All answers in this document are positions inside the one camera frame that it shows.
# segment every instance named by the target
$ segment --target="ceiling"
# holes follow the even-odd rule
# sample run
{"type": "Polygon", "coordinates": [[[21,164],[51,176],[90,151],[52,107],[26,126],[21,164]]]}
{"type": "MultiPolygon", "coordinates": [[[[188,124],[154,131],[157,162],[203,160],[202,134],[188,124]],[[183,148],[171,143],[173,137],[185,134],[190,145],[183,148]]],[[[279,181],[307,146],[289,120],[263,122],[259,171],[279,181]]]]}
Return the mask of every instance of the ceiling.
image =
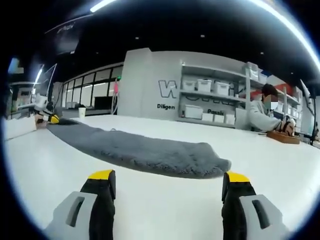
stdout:
{"type": "MultiPolygon", "coordinates": [[[[44,32],[89,14],[99,0],[47,0],[34,6],[26,2],[16,13],[21,18],[19,31],[10,33],[12,53],[28,68],[44,32]]],[[[319,51],[320,29],[312,21],[317,19],[314,2],[286,0],[285,6],[319,51]]],[[[277,19],[247,0],[117,0],[90,18],[75,54],[50,61],[59,63],[55,80],[63,82],[92,68],[122,62],[128,50],[145,47],[253,62],[294,85],[303,79],[320,95],[319,72],[301,43],[277,19]]]]}

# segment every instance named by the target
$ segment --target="white tabletop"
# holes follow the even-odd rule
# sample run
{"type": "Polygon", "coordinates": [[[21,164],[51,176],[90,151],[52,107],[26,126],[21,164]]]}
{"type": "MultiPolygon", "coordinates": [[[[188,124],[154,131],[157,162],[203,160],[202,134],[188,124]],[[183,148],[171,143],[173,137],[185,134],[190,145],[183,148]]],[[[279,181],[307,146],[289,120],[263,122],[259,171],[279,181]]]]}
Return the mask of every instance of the white tabletop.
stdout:
{"type": "MultiPolygon", "coordinates": [[[[207,142],[233,172],[246,175],[294,231],[315,205],[320,189],[320,150],[283,144],[253,132],[192,123],[124,116],[89,116],[92,127],[146,137],[207,142]]],[[[7,142],[8,169],[16,191],[40,228],[54,209],[79,191],[95,171],[116,172],[115,240],[211,240],[223,238],[223,178],[184,179],[109,164],[64,143],[46,129],[7,142]]]]}

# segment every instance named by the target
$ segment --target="white cup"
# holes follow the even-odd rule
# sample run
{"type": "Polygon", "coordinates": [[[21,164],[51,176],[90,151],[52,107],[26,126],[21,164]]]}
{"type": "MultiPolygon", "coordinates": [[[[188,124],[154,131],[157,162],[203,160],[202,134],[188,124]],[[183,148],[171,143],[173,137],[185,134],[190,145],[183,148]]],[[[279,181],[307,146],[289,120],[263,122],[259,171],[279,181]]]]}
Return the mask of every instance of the white cup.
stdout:
{"type": "Polygon", "coordinates": [[[79,118],[84,119],[86,116],[86,108],[85,107],[79,107],[79,118]]]}

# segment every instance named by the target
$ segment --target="gray fluffy towel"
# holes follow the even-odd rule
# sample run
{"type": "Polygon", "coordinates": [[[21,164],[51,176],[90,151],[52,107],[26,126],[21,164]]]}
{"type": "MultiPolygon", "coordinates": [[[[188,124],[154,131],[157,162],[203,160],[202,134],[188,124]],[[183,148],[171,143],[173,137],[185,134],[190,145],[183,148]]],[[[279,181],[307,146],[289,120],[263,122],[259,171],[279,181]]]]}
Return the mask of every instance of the gray fluffy towel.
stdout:
{"type": "Polygon", "coordinates": [[[62,119],[47,128],[81,152],[108,163],[172,177],[220,177],[231,162],[219,158],[208,143],[189,143],[145,137],[124,131],[105,131],[62,119]]]}

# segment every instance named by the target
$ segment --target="gray sweater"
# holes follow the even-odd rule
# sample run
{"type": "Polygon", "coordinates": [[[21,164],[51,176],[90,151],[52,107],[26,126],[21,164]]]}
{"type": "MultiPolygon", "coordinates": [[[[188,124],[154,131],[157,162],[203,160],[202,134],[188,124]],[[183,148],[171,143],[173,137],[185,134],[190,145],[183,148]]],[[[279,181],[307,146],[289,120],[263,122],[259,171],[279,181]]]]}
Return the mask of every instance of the gray sweater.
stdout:
{"type": "Polygon", "coordinates": [[[261,100],[251,102],[249,122],[253,128],[264,132],[277,130],[281,126],[281,120],[271,116],[261,100]]]}

